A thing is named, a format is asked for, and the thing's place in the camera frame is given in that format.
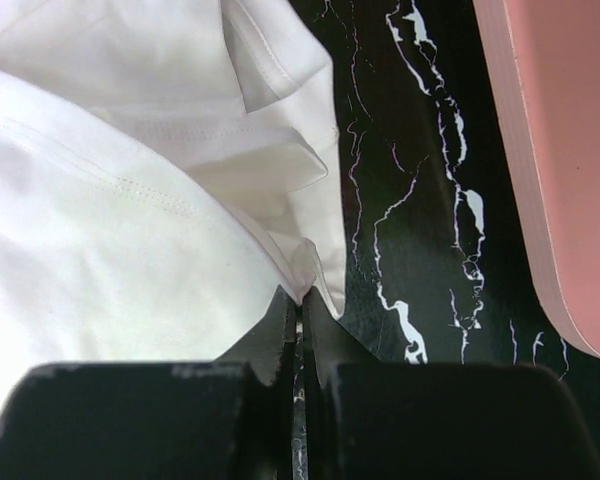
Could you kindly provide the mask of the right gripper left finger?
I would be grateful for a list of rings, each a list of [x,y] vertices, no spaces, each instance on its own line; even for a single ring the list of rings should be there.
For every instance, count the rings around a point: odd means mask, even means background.
[[[0,479],[287,479],[296,308],[211,362],[56,363],[0,414]]]

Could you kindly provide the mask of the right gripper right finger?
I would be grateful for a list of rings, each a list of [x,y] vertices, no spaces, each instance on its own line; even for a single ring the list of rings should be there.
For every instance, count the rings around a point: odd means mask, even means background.
[[[312,479],[600,479],[566,386],[544,368],[382,362],[311,291],[301,309]]]

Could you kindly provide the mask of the white daisy t-shirt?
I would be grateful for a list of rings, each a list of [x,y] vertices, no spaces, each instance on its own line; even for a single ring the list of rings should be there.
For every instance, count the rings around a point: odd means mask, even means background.
[[[332,61],[287,1],[0,1],[0,413],[32,368],[213,360],[345,306]]]

